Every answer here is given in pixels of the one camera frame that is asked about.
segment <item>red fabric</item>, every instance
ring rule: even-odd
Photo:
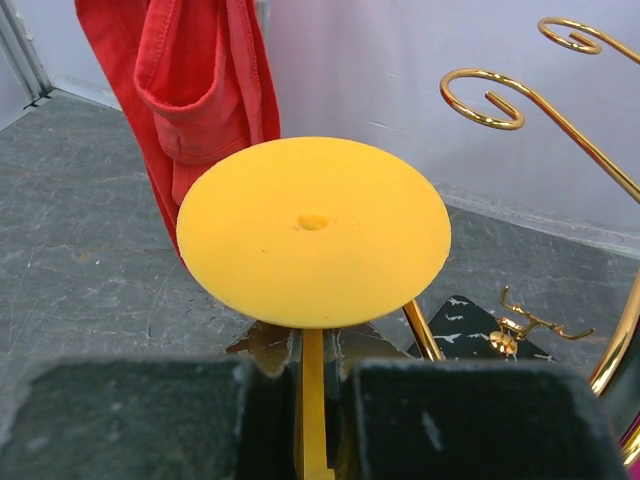
[[[177,250],[178,209],[216,162],[280,137],[253,0],[76,0]]]

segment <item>gold metal rod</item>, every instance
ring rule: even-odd
[[[602,51],[602,46],[577,32],[571,32],[569,34],[569,38],[575,41],[567,40],[566,38],[563,38],[560,35],[552,32],[549,28],[549,25],[560,25],[562,27],[569,27],[575,30],[579,30],[580,32],[588,33],[589,35],[613,47],[614,49],[622,53],[625,57],[628,57],[634,62],[640,64],[640,54],[634,52],[615,38],[607,35],[604,32],[601,32],[600,30],[596,30],[595,28],[589,27],[588,25],[584,25],[582,23],[574,22],[573,20],[559,17],[547,17],[538,22],[538,30],[540,30],[540,33],[542,33],[552,42],[568,48],[569,50],[586,53],[588,55],[599,54]]]
[[[444,100],[456,112],[473,120],[476,123],[501,130],[517,130],[524,125],[524,115],[508,103],[497,93],[488,91],[485,98],[496,107],[507,114],[511,120],[500,119],[479,113],[458,100],[451,92],[449,84],[457,78],[483,78],[491,80],[501,85],[506,85],[521,93],[535,103],[544,113],[546,113],[571,139],[576,142],[595,162],[620,185],[637,203],[640,203],[640,186],[631,177],[624,173],[618,165],[613,163],[605,154],[596,147],[582,132],[574,127],[563,115],[558,112],[539,93],[526,85],[502,75],[500,73],[480,70],[475,68],[461,68],[446,74],[440,81],[440,93]]]
[[[322,330],[302,330],[298,382],[297,430],[294,445],[300,480],[335,480],[327,466],[324,404],[324,336]]]
[[[403,307],[402,310],[409,321],[409,325],[411,326],[411,330],[413,331],[413,335],[423,358],[428,358],[432,362],[444,360],[444,356],[442,355],[435,338],[433,338],[433,333],[431,333],[431,329],[420,311],[418,302],[415,299],[411,300]]]
[[[622,458],[626,467],[631,468],[640,459],[640,423],[622,444]]]
[[[638,327],[640,317],[640,269],[636,273],[636,279],[627,298],[627,304],[622,311],[618,327],[613,333],[613,339],[607,346],[598,366],[591,374],[591,387],[600,395],[607,388],[613,375],[620,365],[625,352],[629,348],[633,334]]]

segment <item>gold rack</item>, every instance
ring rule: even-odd
[[[565,39],[551,31],[549,25],[569,27],[577,30],[578,32],[572,32],[569,35],[569,39]],[[538,23],[538,29],[545,37],[558,45],[580,53],[597,55],[602,51],[602,46],[590,38],[587,38],[582,33],[589,34],[590,36],[610,45],[632,61],[640,64],[640,54],[634,52],[611,36],[596,30],[593,27],[589,27],[572,20],[558,17],[547,17],[540,20]],[[451,92],[450,83],[455,79],[465,77],[490,80],[510,87],[527,97],[547,116],[549,116],[574,142],[576,142],[620,187],[624,189],[625,192],[631,196],[631,198],[640,204],[640,186],[638,186],[636,182],[623,172],[618,165],[611,161],[611,159],[609,159],[604,152],[591,142],[582,132],[580,132],[563,115],[561,115],[558,110],[556,110],[547,100],[545,100],[544,97],[542,97],[542,95],[525,84],[514,80],[507,75],[490,70],[473,68],[454,70],[442,78],[440,82],[440,92],[444,100],[455,111],[476,123],[501,130],[517,130],[525,123],[524,115],[516,107],[492,91],[487,91],[485,93],[485,98],[505,113],[509,117],[508,119],[485,115],[462,103]],[[615,375],[617,368],[620,366],[622,359],[629,349],[631,339],[636,332],[639,317],[640,269],[636,273],[636,279],[631,288],[631,292],[618,323],[618,327],[616,328],[604,355],[598,363],[598,366],[591,375],[591,387],[597,395],[601,395],[605,391],[611,379]],[[636,426],[622,446],[625,464],[628,466],[633,464],[640,455],[639,430],[640,427]]]

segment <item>gray floor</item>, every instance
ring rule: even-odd
[[[0,415],[39,362],[73,354],[216,354],[250,325],[205,294],[171,248],[138,147],[114,110],[57,97],[0,132]],[[587,374],[615,329],[637,262],[452,209],[453,249],[420,303],[513,299],[570,329],[533,338]],[[375,322],[407,348],[397,313]]]

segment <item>gold hook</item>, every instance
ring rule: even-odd
[[[519,303],[513,305],[510,304],[507,301],[508,293],[509,287],[505,286],[500,293],[500,305],[513,313],[525,317],[527,320],[529,320],[529,323],[527,325],[520,325],[513,320],[508,319],[507,317],[496,319],[496,322],[500,327],[500,331],[492,332],[489,336],[489,341],[491,342],[491,345],[493,345],[493,347],[498,349],[501,353],[507,355],[515,355],[515,353],[518,351],[517,342],[525,340],[529,333],[531,333],[531,331],[536,327],[546,327],[566,340],[580,340],[581,338],[584,338],[587,335],[591,335],[595,332],[594,328],[589,328],[584,332],[578,333],[576,335],[569,335],[564,331],[564,325],[549,322],[547,320],[536,317],[533,313],[524,310]]]
[[[574,127],[564,116],[562,116],[549,102],[547,102],[538,92],[526,85],[489,70],[475,68],[461,68],[447,73],[440,81],[440,93],[444,100],[456,112],[473,120],[476,123],[487,127],[501,130],[517,130],[524,125],[524,115],[520,111],[500,97],[497,93],[488,91],[485,98],[502,112],[507,114],[511,120],[500,119],[476,112],[467,107],[451,92],[449,84],[457,78],[483,78],[491,80],[501,85],[506,85],[521,93],[533,103],[535,103],[544,113],[546,113],[571,139],[576,142],[595,162],[613,178],[637,203],[640,203],[640,186],[631,177],[624,173],[618,165],[613,163],[598,147],[596,147],[582,132]]]
[[[569,34],[569,38],[575,40],[575,42],[572,42],[571,40],[567,40],[566,38],[563,38],[560,35],[552,32],[549,28],[549,25],[560,25],[562,27],[574,28],[576,30],[579,30],[580,32],[588,33],[589,35],[615,48],[625,57],[628,57],[634,62],[640,64],[640,54],[627,48],[616,39],[610,37],[604,32],[596,30],[593,27],[589,27],[588,25],[559,17],[547,17],[538,22],[538,30],[540,30],[540,33],[542,33],[552,42],[555,42],[562,47],[568,48],[569,50],[586,53],[588,55],[597,55],[602,51],[602,46],[599,43],[594,42],[593,40],[586,38],[584,35],[577,32],[571,32]]]

